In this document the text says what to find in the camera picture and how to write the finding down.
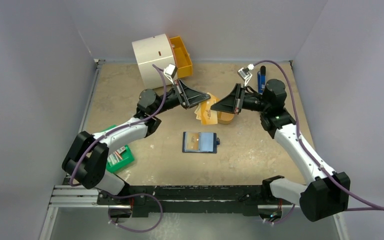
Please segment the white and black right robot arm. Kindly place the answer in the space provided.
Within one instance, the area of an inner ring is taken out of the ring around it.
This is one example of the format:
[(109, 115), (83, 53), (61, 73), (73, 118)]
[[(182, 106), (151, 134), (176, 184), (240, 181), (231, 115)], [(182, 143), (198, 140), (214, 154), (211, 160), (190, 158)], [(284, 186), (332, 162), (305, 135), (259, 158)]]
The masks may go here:
[(326, 164), (297, 130), (298, 122), (286, 110), (286, 86), (270, 79), (261, 94), (249, 93), (241, 84), (211, 106), (211, 110), (239, 114), (241, 110), (260, 113), (265, 131), (288, 153), (298, 167), (305, 184), (283, 176), (263, 180), (260, 196), (268, 204), (278, 199), (300, 206), (311, 222), (344, 212), (348, 209), (351, 180), (345, 172), (337, 172)]

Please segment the gold VIP card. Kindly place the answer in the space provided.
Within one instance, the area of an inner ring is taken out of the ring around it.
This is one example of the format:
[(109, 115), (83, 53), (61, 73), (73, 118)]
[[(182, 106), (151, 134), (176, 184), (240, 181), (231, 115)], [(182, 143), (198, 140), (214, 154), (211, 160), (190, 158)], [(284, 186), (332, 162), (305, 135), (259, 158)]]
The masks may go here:
[[(207, 94), (210, 96), (210, 99), (208, 99), (208, 100), (215, 100), (216, 103), (220, 100), (218, 97), (214, 96), (214, 95), (211, 94), (210, 92), (207, 92)], [(200, 121), (201, 121), (201, 103), (202, 103), (202, 102), (200, 102), (200, 103), (198, 104), (198, 107), (197, 107), (197, 108), (195, 109), (195, 111), (194, 111), (194, 113), (195, 113), (195, 115), (196, 115), (196, 119), (197, 119), (197, 120), (200, 120)]]
[(187, 132), (185, 134), (184, 149), (186, 151), (196, 152), (200, 149), (200, 133), (198, 132)]

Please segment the orange oval tray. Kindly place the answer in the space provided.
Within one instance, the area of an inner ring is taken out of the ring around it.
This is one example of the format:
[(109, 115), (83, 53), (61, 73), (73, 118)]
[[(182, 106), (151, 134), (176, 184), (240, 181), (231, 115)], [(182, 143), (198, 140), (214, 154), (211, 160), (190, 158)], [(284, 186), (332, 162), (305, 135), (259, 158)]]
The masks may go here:
[(217, 123), (222, 125), (229, 125), (235, 115), (228, 112), (217, 111)]

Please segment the blue leather card holder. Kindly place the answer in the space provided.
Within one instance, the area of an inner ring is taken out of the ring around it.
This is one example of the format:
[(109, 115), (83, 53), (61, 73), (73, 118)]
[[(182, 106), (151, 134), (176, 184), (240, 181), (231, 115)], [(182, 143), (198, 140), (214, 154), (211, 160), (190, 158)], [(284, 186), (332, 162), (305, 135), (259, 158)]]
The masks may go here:
[[(199, 143), (200, 147), (198, 151), (185, 150), (185, 134), (186, 133), (200, 133)], [(217, 148), (220, 145), (220, 139), (215, 132), (191, 132), (185, 131), (182, 136), (182, 152), (183, 153), (206, 153), (216, 154)]]

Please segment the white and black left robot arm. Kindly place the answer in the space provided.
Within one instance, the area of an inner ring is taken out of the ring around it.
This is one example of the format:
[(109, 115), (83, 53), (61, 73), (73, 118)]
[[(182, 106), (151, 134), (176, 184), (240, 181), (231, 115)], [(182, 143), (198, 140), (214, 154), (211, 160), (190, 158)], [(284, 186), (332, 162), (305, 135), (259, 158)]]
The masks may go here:
[(78, 133), (61, 167), (86, 189), (103, 190), (109, 193), (112, 201), (122, 205), (129, 199), (129, 184), (107, 170), (109, 155), (152, 135), (161, 123), (157, 114), (177, 106), (190, 109), (210, 98), (209, 94), (186, 86), (182, 80), (176, 80), (162, 95), (145, 89), (139, 95), (135, 115), (127, 122), (94, 134)]

